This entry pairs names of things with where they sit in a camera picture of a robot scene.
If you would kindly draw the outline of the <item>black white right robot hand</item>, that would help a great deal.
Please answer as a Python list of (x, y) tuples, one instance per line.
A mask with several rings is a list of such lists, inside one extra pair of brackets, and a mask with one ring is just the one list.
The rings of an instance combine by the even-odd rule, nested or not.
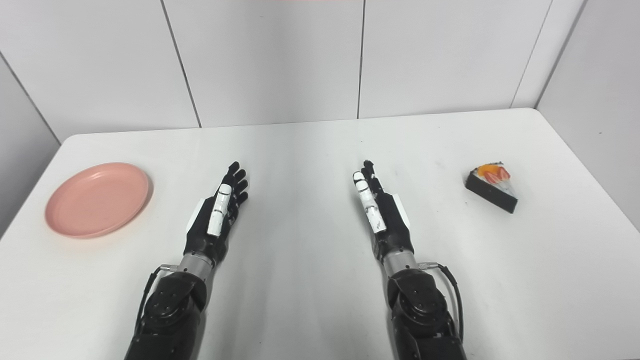
[(387, 256), (396, 253), (413, 254), (415, 249), (409, 226), (403, 219), (396, 198), (382, 187), (374, 163), (365, 160), (362, 168), (353, 173), (352, 181), (374, 235), (372, 247), (375, 258), (382, 263)]

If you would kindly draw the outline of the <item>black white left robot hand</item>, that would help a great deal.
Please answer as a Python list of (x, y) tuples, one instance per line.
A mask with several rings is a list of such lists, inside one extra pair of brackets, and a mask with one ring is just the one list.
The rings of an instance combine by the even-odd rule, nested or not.
[(218, 265), (226, 257), (231, 228), (249, 198), (247, 173), (234, 161), (214, 194), (195, 207), (186, 232), (183, 255), (201, 255)]

